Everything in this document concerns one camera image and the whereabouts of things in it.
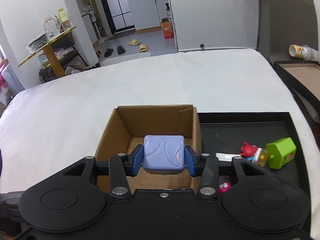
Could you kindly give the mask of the magenta dinosaur figurine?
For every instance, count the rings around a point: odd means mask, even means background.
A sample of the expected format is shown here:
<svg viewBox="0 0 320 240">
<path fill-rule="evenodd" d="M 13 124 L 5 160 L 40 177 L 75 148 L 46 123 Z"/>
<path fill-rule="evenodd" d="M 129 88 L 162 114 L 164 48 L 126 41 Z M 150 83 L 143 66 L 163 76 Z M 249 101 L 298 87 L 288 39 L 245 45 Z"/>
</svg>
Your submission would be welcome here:
<svg viewBox="0 0 320 240">
<path fill-rule="evenodd" d="M 231 188 L 231 184 L 229 182 L 224 182 L 219 185 L 218 193 L 226 193 Z"/>
</svg>

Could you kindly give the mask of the purple cube toy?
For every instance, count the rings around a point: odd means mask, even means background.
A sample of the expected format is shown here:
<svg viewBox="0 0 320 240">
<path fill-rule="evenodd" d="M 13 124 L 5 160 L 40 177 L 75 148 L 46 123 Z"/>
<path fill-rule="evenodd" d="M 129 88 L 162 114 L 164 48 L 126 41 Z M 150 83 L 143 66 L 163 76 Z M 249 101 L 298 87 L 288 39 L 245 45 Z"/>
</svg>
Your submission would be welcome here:
<svg viewBox="0 0 320 240">
<path fill-rule="evenodd" d="M 146 135 L 143 168 L 151 174 L 179 174 L 185 169 L 182 135 Z"/>
</svg>

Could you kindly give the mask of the red crab figurine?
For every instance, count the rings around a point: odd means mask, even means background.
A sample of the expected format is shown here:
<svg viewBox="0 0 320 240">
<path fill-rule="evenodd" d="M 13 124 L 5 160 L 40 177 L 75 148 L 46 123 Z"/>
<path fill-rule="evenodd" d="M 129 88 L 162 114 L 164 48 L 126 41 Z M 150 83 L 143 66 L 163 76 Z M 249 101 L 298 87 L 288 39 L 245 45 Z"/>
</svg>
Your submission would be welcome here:
<svg viewBox="0 0 320 240">
<path fill-rule="evenodd" d="M 241 146 L 240 155 L 261 167 L 267 164 L 269 158 L 269 154 L 265 149 L 250 145 L 247 142 L 244 142 L 244 145 Z"/>
</svg>

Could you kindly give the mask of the green house toy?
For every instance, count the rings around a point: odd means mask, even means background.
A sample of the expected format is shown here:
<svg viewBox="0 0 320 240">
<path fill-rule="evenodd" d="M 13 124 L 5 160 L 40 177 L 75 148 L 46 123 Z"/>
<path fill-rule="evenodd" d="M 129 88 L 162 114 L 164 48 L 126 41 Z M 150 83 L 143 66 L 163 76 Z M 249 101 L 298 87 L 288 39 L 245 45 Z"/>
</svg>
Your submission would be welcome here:
<svg viewBox="0 0 320 240">
<path fill-rule="evenodd" d="M 297 148 L 293 140 L 288 137 L 268 143 L 265 150 L 269 155 L 267 161 L 269 167 L 278 170 L 294 159 Z"/>
</svg>

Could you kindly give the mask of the white charger adapter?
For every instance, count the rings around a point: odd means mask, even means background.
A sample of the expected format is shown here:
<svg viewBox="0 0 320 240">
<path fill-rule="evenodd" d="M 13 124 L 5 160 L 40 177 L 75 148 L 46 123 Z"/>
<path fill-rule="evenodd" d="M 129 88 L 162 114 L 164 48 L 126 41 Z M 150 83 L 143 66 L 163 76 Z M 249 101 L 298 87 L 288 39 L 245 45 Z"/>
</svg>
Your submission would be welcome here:
<svg viewBox="0 0 320 240">
<path fill-rule="evenodd" d="M 233 158 L 236 158 L 236 159 L 242 158 L 240 154 L 216 153 L 215 155 L 219 161 L 231 162 Z"/>
</svg>

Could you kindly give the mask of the brown cardboard box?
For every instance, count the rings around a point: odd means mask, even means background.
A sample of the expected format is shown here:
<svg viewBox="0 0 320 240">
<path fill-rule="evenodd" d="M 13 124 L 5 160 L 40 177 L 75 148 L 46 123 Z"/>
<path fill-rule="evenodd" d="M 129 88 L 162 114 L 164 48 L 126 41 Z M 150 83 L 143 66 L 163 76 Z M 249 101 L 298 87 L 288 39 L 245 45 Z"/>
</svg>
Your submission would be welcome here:
<svg viewBox="0 0 320 240">
<path fill-rule="evenodd" d="M 200 154 L 202 140 L 199 116 L 193 105 L 119 106 L 108 120 L 98 144 L 95 158 L 108 160 L 118 154 L 129 154 L 144 142 L 146 135 L 182 135 L 186 145 Z M 199 185 L 187 170 L 180 174 L 149 174 L 143 168 L 128 177 L 131 191 L 136 189 L 193 189 Z"/>
</svg>

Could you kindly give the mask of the yellow round side table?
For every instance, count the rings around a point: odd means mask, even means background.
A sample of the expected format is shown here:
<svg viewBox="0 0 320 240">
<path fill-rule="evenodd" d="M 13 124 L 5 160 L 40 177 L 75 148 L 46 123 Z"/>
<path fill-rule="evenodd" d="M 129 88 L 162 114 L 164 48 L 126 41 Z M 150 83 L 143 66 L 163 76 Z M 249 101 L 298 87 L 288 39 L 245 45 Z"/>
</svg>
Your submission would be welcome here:
<svg viewBox="0 0 320 240">
<path fill-rule="evenodd" d="M 23 64 L 25 64 L 27 61 L 29 61 L 36 54 L 38 54 L 39 52 L 43 51 L 44 54 L 46 55 L 48 61 L 49 61 L 49 64 L 50 64 L 51 68 L 53 69 L 54 73 L 56 74 L 56 76 L 57 77 L 64 77 L 66 75 L 65 71 L 63 70 L 60 62 L 57 59 L 57 56 L 55 55 L 55 53 L 53 51 L 52 44 L 55 41 L 57 41 L 58 39 L 60 39 L 60 38 L 64 37 L 65 35 L 71 33 L 75 28 L 76 28 L 76 26 L 68 28 L 66 31 L 64 31 L 64 32 L 60 33 L 59 35 L 57 35 L 57 37 L 52 38 L 51 40 L 49 40 L 41 48 L 39 48 L 38 50 L 36 50 L 32 54 L 30 54 L 21 63 L 19 63 L 18 67 L 21 67 Z"/>
</svg>

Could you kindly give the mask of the black slipper left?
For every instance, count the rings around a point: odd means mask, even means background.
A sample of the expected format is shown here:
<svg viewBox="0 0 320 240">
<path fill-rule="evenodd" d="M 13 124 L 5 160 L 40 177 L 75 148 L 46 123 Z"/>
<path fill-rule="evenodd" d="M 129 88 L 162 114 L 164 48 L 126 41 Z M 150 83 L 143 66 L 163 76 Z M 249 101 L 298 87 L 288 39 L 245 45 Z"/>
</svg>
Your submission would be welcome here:
<svg viewBox="0 0 320 240">
<path fill-rule="evenodd" d="M 107 48 L 105 50 L 104 57 L 110 57 L 112 55 L 113 51 L 114 51 L 113 48 Z"/>
</svg>

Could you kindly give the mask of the black slipper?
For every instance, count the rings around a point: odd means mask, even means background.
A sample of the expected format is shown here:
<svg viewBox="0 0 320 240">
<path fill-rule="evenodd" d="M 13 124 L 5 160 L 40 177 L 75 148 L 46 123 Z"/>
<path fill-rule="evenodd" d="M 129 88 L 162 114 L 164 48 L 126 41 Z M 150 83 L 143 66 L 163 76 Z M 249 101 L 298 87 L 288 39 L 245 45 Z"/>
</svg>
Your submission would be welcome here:
<svg viewBox="0 0 320 240">
<path fill-rule="evenodd" d="M 122 55 L 126 52 L 123 46 L 117 46 L 117 53 L 118 55 Z"/>
<path fill-rule="evenodd" d="M 104 57 L 110 57 L 112 55 L 113 51 L 114 51 L 113 48 L 107 48 L 105 50 Z"/>
</svg>

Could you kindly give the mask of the black slipper right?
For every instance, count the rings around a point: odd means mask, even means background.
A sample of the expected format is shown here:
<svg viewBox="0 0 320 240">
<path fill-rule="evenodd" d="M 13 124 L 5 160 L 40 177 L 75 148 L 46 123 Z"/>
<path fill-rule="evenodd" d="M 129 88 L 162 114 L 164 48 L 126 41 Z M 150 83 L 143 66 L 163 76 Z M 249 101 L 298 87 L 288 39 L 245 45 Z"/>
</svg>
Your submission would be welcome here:
<svg viewBox="0 0 320 240">
<path fill-rule="evenodd" d="M 123 46 L 117 46 L 117 53 L 118 55 L 122 55 L 126 52 Z"/>
</svg>

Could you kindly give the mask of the yellow slipper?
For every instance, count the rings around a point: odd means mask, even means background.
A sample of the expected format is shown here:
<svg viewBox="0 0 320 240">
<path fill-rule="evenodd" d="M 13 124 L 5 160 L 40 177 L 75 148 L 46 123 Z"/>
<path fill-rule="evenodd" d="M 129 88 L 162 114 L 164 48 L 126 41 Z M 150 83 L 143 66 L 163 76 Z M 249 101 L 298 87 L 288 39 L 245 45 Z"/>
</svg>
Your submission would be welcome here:
<svg viewBox="0 0 320 240">
<path fill-rule="evenodd" d="M 129 46 L 137 46 L 140 44 L 139 40 L 132 39 L 130 42 L 127 43 Z"/>
<path fill-rule="evenodd" d="M 141 44 L 141 45 L 139 46 L 139 52 L 140 52 L 140 53 L 143 53 L 143 52 L 146 52 L 146 51 L 148 51 L 148 46 L 145 45 L 145 44 Z"/>
</svg>

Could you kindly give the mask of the yellow slipper left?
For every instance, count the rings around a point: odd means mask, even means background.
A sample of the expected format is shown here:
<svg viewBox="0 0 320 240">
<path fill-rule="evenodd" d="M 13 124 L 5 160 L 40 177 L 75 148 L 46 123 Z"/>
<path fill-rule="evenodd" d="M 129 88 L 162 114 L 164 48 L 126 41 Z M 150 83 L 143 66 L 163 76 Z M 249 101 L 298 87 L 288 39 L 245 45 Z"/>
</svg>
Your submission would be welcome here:
<svg viewBox="0 0 320 240">
<path fill-rule="evenodd" d="M 132 39 L 130 42 L 127 43 L 129 46 L 137 46 L 140 44 L 139 40 Z"/>
</svg>

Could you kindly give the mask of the black framed corkboard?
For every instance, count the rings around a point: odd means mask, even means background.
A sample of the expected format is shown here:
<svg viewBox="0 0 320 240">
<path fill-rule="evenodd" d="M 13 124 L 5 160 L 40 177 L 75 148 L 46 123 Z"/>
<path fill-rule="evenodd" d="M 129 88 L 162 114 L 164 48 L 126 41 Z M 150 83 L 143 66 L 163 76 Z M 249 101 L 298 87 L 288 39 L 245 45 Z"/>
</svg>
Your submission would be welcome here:
<svg viewBox="0 0 320 240">
<path fill-rule="evenodd" d="M 280 61 L 271 66 L 293 94 L 314 135 L 319 137 L 319 63 Z"/>
</svg>

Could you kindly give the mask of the white standing fan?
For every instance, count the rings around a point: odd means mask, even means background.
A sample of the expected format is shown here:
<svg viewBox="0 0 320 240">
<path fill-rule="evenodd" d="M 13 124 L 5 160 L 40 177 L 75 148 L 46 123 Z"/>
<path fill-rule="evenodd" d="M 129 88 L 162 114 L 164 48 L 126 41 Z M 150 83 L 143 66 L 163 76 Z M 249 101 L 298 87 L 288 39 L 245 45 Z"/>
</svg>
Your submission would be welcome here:
<svg viewBox="0 0 320 240">
<path fill-rule="evenodd" d="M 101 44 L 101 43 L 105 42 L 107 40 L 107 37 L 104 36 L 104 28 L 103 28 L 102 23 L 100 23 L 100 25 L 98 25 L 100 20 L 99 20 L 99 18 L 96 17 L 95 10 L 91 6 L 88 6 L 87 12 L 89 13 L 90 18 L 91 18 L 91 22 L 93 23 L 93 26 L 96 29 L 96 33 L 98 35 L 98 43 Z"/>
</svg>

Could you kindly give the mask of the yellow drink bottle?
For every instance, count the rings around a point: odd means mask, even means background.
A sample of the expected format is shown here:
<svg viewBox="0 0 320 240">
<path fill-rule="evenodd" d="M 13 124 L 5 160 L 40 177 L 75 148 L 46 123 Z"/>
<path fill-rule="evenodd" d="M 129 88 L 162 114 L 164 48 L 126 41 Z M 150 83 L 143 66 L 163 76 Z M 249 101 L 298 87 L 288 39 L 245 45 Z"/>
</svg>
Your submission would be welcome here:
<svg viewBox="0 0 320 240">
<path fill-rule="evenodd" d="M 63 8 L 58 9 L 58 18 L 60 23 L 66 22 L 69 20 L 68 14 Z"/>
</svg>

